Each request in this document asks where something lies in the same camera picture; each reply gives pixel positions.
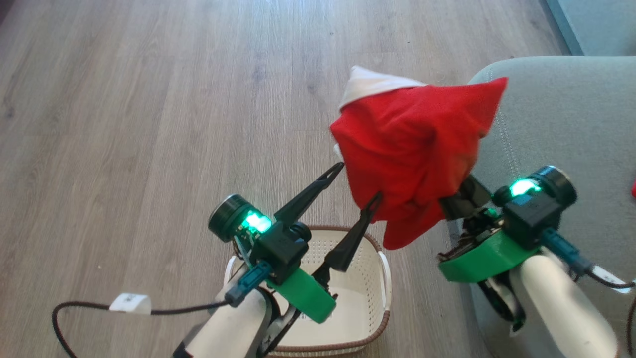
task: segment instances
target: cable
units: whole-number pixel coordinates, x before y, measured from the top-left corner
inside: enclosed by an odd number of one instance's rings
[[[150,315],[151,316],[181,315],[181,314],[184,314],[184,313],[211,310],[213,308],[219,308],[219,307],[222,307],[222,306],[226,306],[228,304],[229,304],[229,302],[227,302],[227,301],[221,301],[221,302],[216,302],[216,303],[203,304],[201,306],[192,306],[192,307],[178,308],[178,309],[175,309],[175,310],[151,310],[150,311]],[[53,320],[53,330],[55,331],[55,336],[57,337],[57,340],[60,341],[60,345],[62,345],[62,348],[64,349],[66,354],[70,358],[77,358],[77,355],[75,355],[73,350],[70,348],[69,344],[66,342],[66,339],[64,339],[64,336],[62,335],[62,331],[60,330],[60,324],[59,324],[58,317],[57,317],[58,314],[60,313],[60,310],[63,309],[63,308],[67,308],[67,307],[83,307],[83,308],[93,308],[95,310],[108,311],[110,309],[110,306],[107,305],[107,304],[93,303],[93,302],[68,301],[68,302],[63,302],[63,303],[58,304],[53,309],[53,313],[51,314],[51,318]]]
[[[283,327],[283,329],[280,330],[280,333],[273,339],[269,347],[265,349],[265,351],[263,352],[263,356],[267,356],[272,350],[274,350],[274,348],[276,348],[276,346],[278,346],[282,338],[285,337],[285,334],[287,334],[287,331],[291,328],[291,325],[293,325],[298,319],[298,317],[300,317],[300,314],[301,314],[301,311],[297,309],[294,312],[294,315],[291,317],[291,320],[289,320],[289,322],[285,325],[285,327]]]
[[[636,286],[636,283],[633,283],[633,282],[614,283],[614,282],[606,281],[602,277],[600,277],[597,274],[595,274],[591,269],[586,270],[585,273],[589,277],[593,278],[595,281],[601,283],[602,285],[605,285],[605,286],[609,287],[610,289],[618,289],[618,290],[619,289],[629,289],[629,288],[632,288],[632,287]]]

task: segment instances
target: gray sofa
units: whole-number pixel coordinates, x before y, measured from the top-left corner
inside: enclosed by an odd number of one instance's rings
[[[633,280],[636,57],[511,59],[486,67],[471,83],[501,76],[509,77],[509,86],[473,173],[494,190],[545,164],[562,168],[579,199],[564,213],[560,231],[587,258]],[[579,285],[624,346],[633,293],[618,294],[589,278]],[[477,297],[474,303],[493,355],[512,356],[511,347],[504,347],[507,327],[496,322],[485,300]]]

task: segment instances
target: red cloth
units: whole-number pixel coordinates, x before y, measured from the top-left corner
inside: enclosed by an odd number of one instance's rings
[[[444,218],[438,199],[470,174],[507,82],[402,88],[342,108],[331,132],[358,207],[383,194],[374,221],[387,221],[385,248],[407,246]]]

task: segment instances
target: wooden floor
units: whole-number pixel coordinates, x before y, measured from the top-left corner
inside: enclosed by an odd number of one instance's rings
[[[541,0],[16,0],[0,25],[0,357],[63,357],[50,312],[141,292],[208,302],[232,192],[266,213],[332,163],[349,68],[443,85],[563,53]],[[357,218],[339,178],[304,216]],[[382,237],[382,226],[371,229]],[[444,224],[389,252],[394,300],[354,357],[488,357]],[[80,357],[166,357],[205,318],[70,311]]]

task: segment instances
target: white plastic basket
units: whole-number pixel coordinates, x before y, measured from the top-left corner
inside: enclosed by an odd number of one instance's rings
[[[344,238],[348,227],[313,226],[309,251],[300,267],[311,274],[320,266],[325,255]],[[389,323],[391,306],[391,272],[380,245],[368,234],[360,242],[356,255],[346,273],[331,270],[329,290],[338,294],[336,309],[322,324],[304,315],[271,353],[283,357],[324,357],[346,354],[362,349],[378,338]],[[242,265],[233,256],[225,270],[225,282]],[[274,294],[281,312],[287,301]]]

